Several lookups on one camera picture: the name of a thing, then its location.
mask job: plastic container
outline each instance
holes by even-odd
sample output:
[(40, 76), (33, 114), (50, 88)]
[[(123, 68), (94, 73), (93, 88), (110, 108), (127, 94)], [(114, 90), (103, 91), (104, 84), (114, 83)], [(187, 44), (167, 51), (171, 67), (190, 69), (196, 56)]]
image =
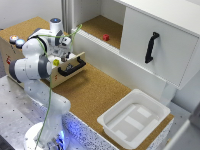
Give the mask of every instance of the plastic container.
[(170, 109), (140, 90), (133, 90), (97, 121), (125, 149), (136, 149), (169, 115)]

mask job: brown countertop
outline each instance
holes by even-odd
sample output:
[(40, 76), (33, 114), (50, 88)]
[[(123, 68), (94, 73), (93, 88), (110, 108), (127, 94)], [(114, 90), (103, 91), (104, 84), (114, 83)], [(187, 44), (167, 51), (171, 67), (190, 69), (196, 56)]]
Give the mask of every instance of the brown countertop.
[[(18, 35), (26, 40), (36, 28), (49, 29), (49, 23), (36, 17), (0, 31), (0, 37), (7, 42), (11, 35)], [(102, 126), (97, 123), (97, 118), (131, 89), (87, 63), (85, 70), (55, 87), (53, 91), (70, 100), (72, 113), (119, 149), (123, 149), (104, 133)], [(146, 149), (172, 119), (173, 115), (170, 114), (137, 150)]]

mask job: yellow object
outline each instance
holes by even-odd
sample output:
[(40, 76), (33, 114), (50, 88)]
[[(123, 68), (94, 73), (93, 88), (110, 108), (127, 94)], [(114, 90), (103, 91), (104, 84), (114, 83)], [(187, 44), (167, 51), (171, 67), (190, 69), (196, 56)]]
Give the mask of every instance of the yellow object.
[(58, 66), (60, 64), (60, 61), (58, 60), (58, 59), (55, 59), (54, 61), (53, 61), (53, 65), (54, 66)]

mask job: cabinet handle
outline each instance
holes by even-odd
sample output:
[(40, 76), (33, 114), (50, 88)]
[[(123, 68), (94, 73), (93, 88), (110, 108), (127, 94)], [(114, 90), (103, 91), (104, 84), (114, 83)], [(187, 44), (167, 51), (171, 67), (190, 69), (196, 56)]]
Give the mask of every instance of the cabinet handle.
[(73, 67), (73, 68), (71, 68), (71, 69), (69, 69), (69, 70), (67, 70), (67, 71), (63, 71), (63, 70), (61, 69), (61, 67), (59, 67), (59, 68), (58, 68), (58, 72), (60, 73), (60, 75), (62, 75), (62, 76), (64, 76), (64, 77), (69, 76), (70, 74), (74, 73), (75, 71), (81, 69), (82, 67), (84, 67), (84, 66), (86, 65), (86, 62), (84, 62), (84, 61), (80, 58), (80, 56), (77, 57), (77, 61), (78, 61), (80, 64), (78, 64), (77, 66), (75, 66), (75, 67)]
[(148, 64), (149, 62), (151, 62), (153, 60), (153, 57), (151, 57), (151, 53), (153, 50), (153, 46), (154, 46), (154, 40), (157, 39), (160, 35), (156, 32), (153, 32), (153, 36), (151, 37), (150, 41), (149, 41), (149, 45), (148, 45), (148, 49), (147, 49), (147, 53), (146, 53), (146, 57), (145, 57), (145, 63)]

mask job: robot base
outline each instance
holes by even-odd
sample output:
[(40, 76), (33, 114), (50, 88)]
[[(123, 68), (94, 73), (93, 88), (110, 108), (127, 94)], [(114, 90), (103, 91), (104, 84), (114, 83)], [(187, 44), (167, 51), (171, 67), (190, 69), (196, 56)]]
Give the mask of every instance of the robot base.
[[(56, 150), (56, 148), (49, 148), (48, 146), (42, 147), (41, 145), (38, 144), (37, 148), (36, 147), (36, 141), (35, 137), (37, 136), (37, 133), (40, 131), (42, 128), (43, 122), (40, 122), (38, 124), (35, 124), (32, 126), (25, 134), (24, 137), (24, 150)], [(65, 138), (65, 147), (67, 149), (69, 145), (69, 138)]]

